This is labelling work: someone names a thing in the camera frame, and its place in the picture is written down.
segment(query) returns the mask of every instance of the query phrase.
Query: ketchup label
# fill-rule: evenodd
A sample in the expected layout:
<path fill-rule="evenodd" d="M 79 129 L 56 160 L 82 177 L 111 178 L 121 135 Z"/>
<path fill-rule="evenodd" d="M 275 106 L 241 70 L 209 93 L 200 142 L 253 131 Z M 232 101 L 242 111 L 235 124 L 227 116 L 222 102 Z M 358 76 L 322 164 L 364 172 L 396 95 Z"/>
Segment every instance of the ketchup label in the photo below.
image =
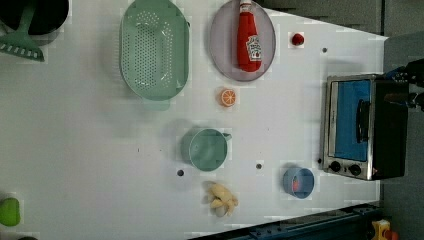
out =
<path fill-rule="evenodd" d="M 249 37 L 249 41 L 246 43 L 247 51 L 249 52 L 250 61 L 261 61 L 262 60 L 262 49 L 259 44 L 258 35 Z"/>

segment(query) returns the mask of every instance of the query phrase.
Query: pink plate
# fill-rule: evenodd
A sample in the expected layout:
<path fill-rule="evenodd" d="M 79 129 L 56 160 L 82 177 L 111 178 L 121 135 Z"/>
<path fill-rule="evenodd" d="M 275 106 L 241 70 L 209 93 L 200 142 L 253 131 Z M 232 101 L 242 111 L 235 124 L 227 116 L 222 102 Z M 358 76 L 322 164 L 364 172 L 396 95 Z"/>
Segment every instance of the pink plate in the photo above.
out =
<path fill-rule="evenodd" d="M 241 70 L 237 63 L 239 9 L 239 0 L 229 1 L 219 9 L 212 22 L 209 48 L 215 65 L 225 76 L 237 81 L 253 81 L 261 77 L 271 66 L 275 54 L 275 31 L 268 14 L 261 6 L 252 2 L 263 53 L 262 66 L 253 73 Z"/>

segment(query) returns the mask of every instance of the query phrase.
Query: red ketchup bottle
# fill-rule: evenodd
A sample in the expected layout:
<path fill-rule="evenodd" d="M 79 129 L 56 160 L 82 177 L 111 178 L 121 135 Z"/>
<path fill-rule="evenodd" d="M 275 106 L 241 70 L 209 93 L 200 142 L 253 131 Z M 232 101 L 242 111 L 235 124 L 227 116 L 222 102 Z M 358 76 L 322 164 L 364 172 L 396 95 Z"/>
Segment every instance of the red ketchup bottle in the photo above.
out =
<path fill-rule="evenodd" d="M 252 0 L 240 1 L 237 60 L 239 67 L 246 72 L 255 72 L 262 64 L 262 49 L 252 13 Z"/>

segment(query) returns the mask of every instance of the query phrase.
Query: blue bowl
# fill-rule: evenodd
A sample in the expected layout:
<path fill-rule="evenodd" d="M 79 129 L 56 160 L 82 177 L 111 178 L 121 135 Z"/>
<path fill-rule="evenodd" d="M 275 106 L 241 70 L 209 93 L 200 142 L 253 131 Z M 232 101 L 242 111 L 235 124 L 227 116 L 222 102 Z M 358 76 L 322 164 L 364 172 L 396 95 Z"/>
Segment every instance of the blue bowl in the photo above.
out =
<path fill-rule="evenodd" d="M 307 168 L 290 168 L 283 176 L 284 191 L 300 199 L 312 193 L 314 184 L 314 174 Z"/>

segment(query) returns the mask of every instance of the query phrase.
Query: green strainer basket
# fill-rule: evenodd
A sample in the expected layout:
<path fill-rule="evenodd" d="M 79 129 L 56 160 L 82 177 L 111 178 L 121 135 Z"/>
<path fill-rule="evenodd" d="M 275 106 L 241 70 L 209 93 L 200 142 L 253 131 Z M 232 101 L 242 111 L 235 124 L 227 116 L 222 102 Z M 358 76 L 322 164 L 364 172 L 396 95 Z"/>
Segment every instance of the green strainer basket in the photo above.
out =
<path fill-rule="evenodd" d="M 168 109 L 187 82 L 188 26 L 168 0 L 137 0 L 122 18 L 121 74 L 149 109 Z"/>

